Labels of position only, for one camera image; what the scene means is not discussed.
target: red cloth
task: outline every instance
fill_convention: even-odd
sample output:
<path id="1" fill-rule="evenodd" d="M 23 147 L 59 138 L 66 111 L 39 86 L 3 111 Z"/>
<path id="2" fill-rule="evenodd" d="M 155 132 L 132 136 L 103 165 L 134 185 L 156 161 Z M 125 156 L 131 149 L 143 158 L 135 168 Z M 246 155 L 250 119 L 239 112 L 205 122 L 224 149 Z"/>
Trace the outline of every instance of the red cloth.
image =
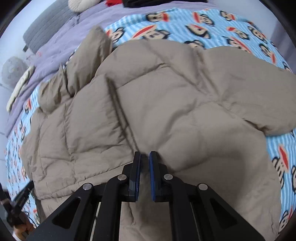
<path id="1" fill-rule="evenodd" d="M 107 0 L 105 3 L 108 7 L 111 7 L 116 4 L 122 4 L 122 0 Z"/>

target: bed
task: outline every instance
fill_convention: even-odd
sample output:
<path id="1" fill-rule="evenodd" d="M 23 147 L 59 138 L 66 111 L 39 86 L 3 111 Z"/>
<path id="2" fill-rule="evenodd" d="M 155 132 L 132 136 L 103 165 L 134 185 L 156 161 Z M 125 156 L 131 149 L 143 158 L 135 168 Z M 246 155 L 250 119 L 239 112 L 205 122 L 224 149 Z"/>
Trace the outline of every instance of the bed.
<path id="1" fill-rule="evenodd" d="M 24 102 L 23 111 L 20 113 L 16 124 L 14 125 L 12 132 L 9 135 L 9 140 L 5 152 L 7 170 L 8 170 L 8 191 L 10 196 L 14 198 L 16 194 L 29 182 L 29 178 L 26 175 L 22 160 L 20 158 L 20 152 L 22 148 L 22 142 L 24 138 L 30 133 L 31 117 L 34 111 L 39 107 L 37 100 L 39 85 L 41 82 L 49 81 L 50 78 L 58 71 L 60 64 L 66 65 L 69 57 L 75 52 L 82 40 L 86 37 L 89 30 L 99 24 L 104 31 L 113 38 L 114 47 L 126 42 L 128 39 L 137 37 L 139 30 L 147 27 L 141 25 L 143 17 L 152 18 L 148 25 L 151 30 L 157 30 L 155 27 L 154 16 L 147 16 L 148 13 L 155 13 L 163 10 L 168 10 L 172 13 L 184 14 L 186 11 L 196 12 L 193 18 L 196 20 L 196 24 L 202 24 L 200 16 L 207 15 L 212 22 L 206 22 L 206 26 L 210 29 L 213 23 L 218 23 L 221 19 L 218 16 L 227 19 L 224 22 L 223 32 L 217 34 L 219 37 L 215 38 L 211 35 L 206 37 L 206 32 L 203 32 L 203 37 L 206 38 L 204 41 L 199 40 L 197 35 L 196 38 L 191 39 L 184 37 L 184 35 L 178 35 L 180 27 L 176 29 L 166 26 L 166 21 L 161 25 L 161 32 L 165 35 L 164 38 L 170 38 L 177 42 L 183 42 L 192 45 L 199 45 L 203 48 L 213 48 L 222 45 L 237 46 L 240 45 L 246 52 L 252 52 L 258 58 L 264 59 L 265 61 L 278 66 L 279 68 L 290 70 L 289 65 L 283 59 L 283 57 L 277 52 L 273 43 L 270 42 L 264 35 L 254 34 L 257 33 L 258 27 L 250 22 L 248 19 L 240 17 L 238 15 L 229 14 L 227 12 L 221 12 L 218 7 L 212 3 L 189 3 L 189 2 L 171 2 L 162 4 L 159 6 L 143 7 L 138 9 L 123 8 L 121 5 L 115 5 L 107 7 L 104 2 L 97 4 L 88 10 L 84 11 L 79 15 L 71 17 L 59 30 L 58 32 L 37 52 L 34 65 L 36 70 L 34 75 L 29 81 L 31 88 L 30 97 Z M 245 24 L 243 33 L 239 32 L 241 29 L 240 25 L 231 24 L 231 20 L 236 20 L 238 23 Z M 128 35 L 123 36 L 121 28 L 125 29 L 124 33 Z M 271 50 L 273 55 L 269 55 L 266 49 L 261 51 L 256 49 L 253 45 L 246 47 L 242 44 L 242 39 L 254 37 L 254 43 L 259 46 L 264 46 L 266 49 Z M 267 151 L 270 156 L 270 160 L 274 167 L 279 171 L 279 181 L 281 184 L 281 219 L 279 222 L 280 231 L 285 227 L 287 220 L 291 219 L 292 213 L 296 207 L 296 129 L 281 136 L 269 136 L 267 140 Z M 35 226 L 40 223 L 40 217 L 42 215 L 37 213 L 37 206 L 33 196 L 30 196 L 28 202 L 24 206 L 24 211 L 35 221 Z"/>

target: cream-colored cushion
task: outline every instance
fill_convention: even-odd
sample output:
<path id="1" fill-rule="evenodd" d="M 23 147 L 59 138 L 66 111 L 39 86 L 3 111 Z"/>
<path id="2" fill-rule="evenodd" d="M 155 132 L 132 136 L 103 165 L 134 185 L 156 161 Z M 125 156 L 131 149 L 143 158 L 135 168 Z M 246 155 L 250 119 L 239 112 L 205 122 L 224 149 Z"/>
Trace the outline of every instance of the cream-colored cushion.
<path id="1" fill-rule="evenodd" d="M 69 0 L 68 5 L 73 12 L 83 12 L 101 1 L 102 0 Z"/>
<path id="2" fill-rule="evenodd" d="M 27 81 L 31 78 L 32 74 L 34 73 L 35 70 L 35 66 L 32 65 L 30 66 L 22 75 L 22 77 L 20 78 L 20 80 L 17 82 L 8 102 L 7 102 L 7 106 L 6 106 L 6 110 L 8 113 L 10 113 L 12 105 L 15 101 L 15 99 L 17 98 L 17 96 L 19 95 L 20 91 L 22 90 L 22 88 L 25 86 L 25 84 L 27 83 Z"/>

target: purple bed sheet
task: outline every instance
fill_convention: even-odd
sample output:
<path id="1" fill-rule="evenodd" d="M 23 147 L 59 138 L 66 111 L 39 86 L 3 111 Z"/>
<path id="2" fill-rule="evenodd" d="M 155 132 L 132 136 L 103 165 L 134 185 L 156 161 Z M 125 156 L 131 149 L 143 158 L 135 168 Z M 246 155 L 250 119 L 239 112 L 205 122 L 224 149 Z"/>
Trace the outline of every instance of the purple bed sheet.
<path id="1" fill-rule="evenodd" d="M 170 3 L 141 8 L 124 8 L 122 4 L 107 7 L 105 2 L 99 3 L 78 16 L 74 16 L 44 45 L 33 59 L 36 69 L 27 86 L 17 97 L 6 125 L 5 135 L 11 130 L 21 117 L 21 112 L 27 99 L 41 81 L 50 79 L 65 64 L 71 53 L 79 46 L 89 30 L 100 25 L 103 29 L 126 15 L 145 14 L 170 9 L 173 7 L 190 10 L 205 8 L 217 9 L 212 3 L 173 1 Z"/>

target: white fluffy pillow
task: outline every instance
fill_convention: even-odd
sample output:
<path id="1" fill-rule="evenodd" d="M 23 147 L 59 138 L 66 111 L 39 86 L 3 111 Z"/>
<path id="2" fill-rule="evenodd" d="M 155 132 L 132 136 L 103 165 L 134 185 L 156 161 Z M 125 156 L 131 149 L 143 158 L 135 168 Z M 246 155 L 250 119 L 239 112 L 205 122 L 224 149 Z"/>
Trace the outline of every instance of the white fluffy pillow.
<path id="1" fill-rule="evenodd" d="M 101 1 L 102 0 L 68 0 L 68 5 L 73 12 L 83 12 Z"/>

